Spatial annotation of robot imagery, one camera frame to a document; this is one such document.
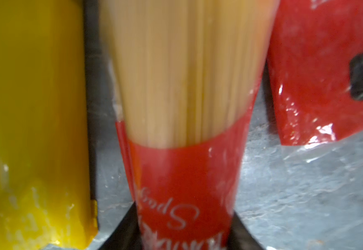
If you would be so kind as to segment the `red spaghetti package front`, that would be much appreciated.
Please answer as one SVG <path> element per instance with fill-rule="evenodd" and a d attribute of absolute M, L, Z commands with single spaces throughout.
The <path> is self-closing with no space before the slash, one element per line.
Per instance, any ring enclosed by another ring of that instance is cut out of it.
<path fill-rule="evenodd" d="M 278 1 L 100 1 L 145 250 L 224 250 Z"/>

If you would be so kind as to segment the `red spaghetti package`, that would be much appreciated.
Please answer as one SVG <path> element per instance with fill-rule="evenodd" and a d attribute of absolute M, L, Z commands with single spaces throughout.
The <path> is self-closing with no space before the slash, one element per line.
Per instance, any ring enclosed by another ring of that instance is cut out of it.
<path fill-rule="evenodd" d="M 281 1 L 267 64 L 282 145 L 363 131 L 363 1 Z"/>
<path fill-rule="evenodd" d="M 278 1 L 100 1 L 145 250 L 224 250 Z"/>

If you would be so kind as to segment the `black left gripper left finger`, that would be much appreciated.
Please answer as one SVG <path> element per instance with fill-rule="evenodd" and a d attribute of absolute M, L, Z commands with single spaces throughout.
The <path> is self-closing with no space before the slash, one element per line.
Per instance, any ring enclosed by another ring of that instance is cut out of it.
<path fill-rule="evenodd" d="M 143 243 L 138 226 L 137 209 L 132 204 L 117 228 L 99 250 L 142 250 Z"/>

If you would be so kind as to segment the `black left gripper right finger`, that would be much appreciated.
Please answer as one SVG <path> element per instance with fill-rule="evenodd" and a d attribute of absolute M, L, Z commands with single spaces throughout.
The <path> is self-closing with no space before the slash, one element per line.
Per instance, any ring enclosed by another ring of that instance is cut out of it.
<path fill-rule="evenodd" d="M 264 250 L 235 212 L 228 236 L 228 250 Z"/>

